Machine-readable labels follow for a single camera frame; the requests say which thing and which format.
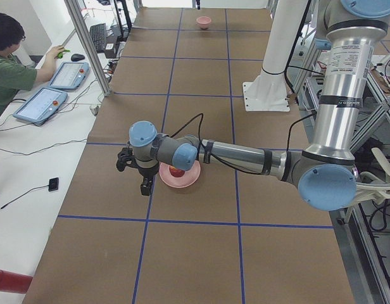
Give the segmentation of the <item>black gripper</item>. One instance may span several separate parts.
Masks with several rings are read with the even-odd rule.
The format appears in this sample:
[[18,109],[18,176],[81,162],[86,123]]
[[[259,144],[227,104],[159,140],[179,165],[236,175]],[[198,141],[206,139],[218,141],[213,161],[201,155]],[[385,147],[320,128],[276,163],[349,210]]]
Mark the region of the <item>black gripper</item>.
[[153,179],[158,173],[158,167],[151,168],[138,168],[139,173],[142,175],[142,183],[140,186],[141,194],[143,196],[150,196],[153,189]]

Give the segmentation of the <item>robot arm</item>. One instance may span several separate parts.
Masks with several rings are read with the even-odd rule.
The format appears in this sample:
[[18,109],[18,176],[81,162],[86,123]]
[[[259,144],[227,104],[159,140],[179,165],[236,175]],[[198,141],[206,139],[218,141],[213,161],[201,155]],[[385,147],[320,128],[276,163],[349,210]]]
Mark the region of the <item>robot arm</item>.
[[319,1],[315,38],[330,45],[313,139],[302,151],[256,149],[199,136],[159,133],[148,121],[129,129],[117,169],[136,168],[141,193],[150,195],[161,163],[188,171],[216,160],[236,170],[271,175],[294,185],[310,206],[333,211],[366,200],[390,199],[390,182],[364,184],[350,150],[375,45],[387,35],[390,1]]

